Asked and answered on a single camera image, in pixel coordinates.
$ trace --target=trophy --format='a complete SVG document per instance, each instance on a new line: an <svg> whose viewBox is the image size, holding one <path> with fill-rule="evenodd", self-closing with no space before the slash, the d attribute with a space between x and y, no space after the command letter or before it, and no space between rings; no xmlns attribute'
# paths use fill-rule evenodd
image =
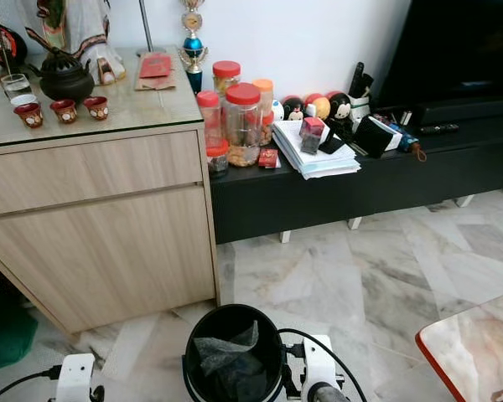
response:
<svg viewBox="0 0 503 402"><path fill-rule="evenodd" d="M203 47L200 39L195 34L203 24L203 18L197 12L197 8L203 4L204 1L205 0L180 0L187 8L187 12L183 14L181 21L184 28L188 31L188 37L184 40L183 47L179 49L179 57L187 66L186 75L196 95L201 91L201 80L203 78L203 71L201 71L200 65L209 53L209 49Z"/></svg>

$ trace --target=marble table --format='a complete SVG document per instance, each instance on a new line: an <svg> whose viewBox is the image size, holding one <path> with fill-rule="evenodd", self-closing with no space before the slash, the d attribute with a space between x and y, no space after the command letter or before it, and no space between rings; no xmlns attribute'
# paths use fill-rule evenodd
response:
<svg viewBox="0 0 503 402"><path fill-rule="evenodd" d="M456 400L503 400L503 296L425 327L416 343Z"/></svg>

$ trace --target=wooden cabinet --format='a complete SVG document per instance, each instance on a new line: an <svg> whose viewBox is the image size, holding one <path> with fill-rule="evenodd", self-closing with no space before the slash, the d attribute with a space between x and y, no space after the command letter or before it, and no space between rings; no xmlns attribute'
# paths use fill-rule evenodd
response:
<svg viewBox="0 0 503 402"><path fill-rule="evenodd" d="M0 89L0 271L67 333L217 297L204 122L167 49L176 87L97 87L104 121L59 124L41 96L30 130Z"/></svg>
<svg viewBox="0 0 503 402"><path fill-rule="evenodd" d="M0 219L0 260L78 332L215 297L202 188Z"/></svg>
<svg viewBox="0 0 503 402"><path fill-rule="evenodd" d="M0 155L0 214L201 182L195 131Z"/></svg>

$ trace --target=black cable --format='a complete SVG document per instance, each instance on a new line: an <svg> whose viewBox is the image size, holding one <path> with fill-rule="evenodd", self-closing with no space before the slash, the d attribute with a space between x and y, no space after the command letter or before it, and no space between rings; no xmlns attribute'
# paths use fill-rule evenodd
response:
<svg viewBox="0 0 503 402"><path fill-rule="evenodd" d="M60 371L61 371L61 365L57 365L57 366L54 366L53 368L42 371L40 373L27 375L26 377L22 377L21 379L18 379L17 381L12 382L7 387L0 389L0 395L9 391L14 386L19 385L19 384L23 383L24 381L28 381L29 379L36 379L38 377L49 377L50 379L58 379L58 377L60 376Z"/></svg>
<svg viewBox="0 0 503 402"><path fill-rule="evenodd" d="M367 402L367 399L366 399L366 396L363 395L363 391L361 390L361 387L360 385L358 384L358 382L356 381L354 375L352 375L352 373L350 372L349 368L346 367L346 365L341 361L340 358L337 357L337 355L332 352L331 350L329 350L329 348L326 347L326 345L324 345L322 342L320 342L317 338L315 337L312 337L311 335L309 335L308 333L306 332L302 332L302 331L299 331L298 329L292 329L292 328L283 328L283 329L280 329L277 331L277 333L285 333L285 332L289 332L289 333L296 333L297 335L300 335L301 337L304 337L304 338L307 338L309 339L310 341L314 342L314 343L317 343L322 349L324 349L324 351L329 354L331 356L331 358L333 360L335 360L339 366L341 366L343 368L343 370L349 375L350 379L352 380L352 384L354 384L355 386L355 389L356 391L358 391L358 395L360 396L361 400L363 402Z"/></svg>

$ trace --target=red teacup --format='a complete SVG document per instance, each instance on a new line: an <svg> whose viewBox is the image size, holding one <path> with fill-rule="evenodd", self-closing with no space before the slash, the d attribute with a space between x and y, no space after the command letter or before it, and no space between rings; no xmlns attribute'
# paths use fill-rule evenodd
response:
<svg viewBox="0 0 503 402"><path fill-rule="evenodd" d="M43 114L38 103L27 103L17 106L13 112L30 128L37 128L43 124Z"/></svg>
<svg viewBox="0 0 503 402"><path fill-rule="evenodd" d="M61 99L50 104L50 109L57 115L60 123L70 124L76 121L75 101Z"/></svg>
<svg viewBox="0 0 503 402"><path fill-rule="evenodd" d="M104 96L92 96L84 100L84 106L90 112L91 117L104 120L108 117L108 99Z"/></svg>

